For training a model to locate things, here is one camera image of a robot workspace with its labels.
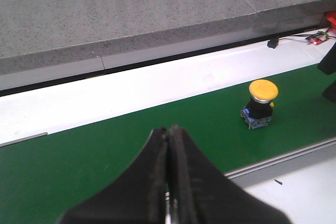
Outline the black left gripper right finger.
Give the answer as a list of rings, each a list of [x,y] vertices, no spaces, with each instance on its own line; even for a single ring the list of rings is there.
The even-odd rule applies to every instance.
[[[335,48],[331,48],[325,57],[319,62],[318,69],[325,74],[335,73],[336,53]]]

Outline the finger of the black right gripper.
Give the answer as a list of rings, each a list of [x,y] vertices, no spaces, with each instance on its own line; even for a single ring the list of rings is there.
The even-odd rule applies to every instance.
[[[225,177],[178,126],[169,132],[169,187],[178,223],[290,223]]]
[[[332,103],[336,103],[336,81],[330,84],[322,93],[322,96]]]

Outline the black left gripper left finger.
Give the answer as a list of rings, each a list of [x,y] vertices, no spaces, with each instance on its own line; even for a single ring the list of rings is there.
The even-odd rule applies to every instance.
[[[59,223],[165,223],[167,130],[153,129],[137,158],[110,185],[67,210]]]

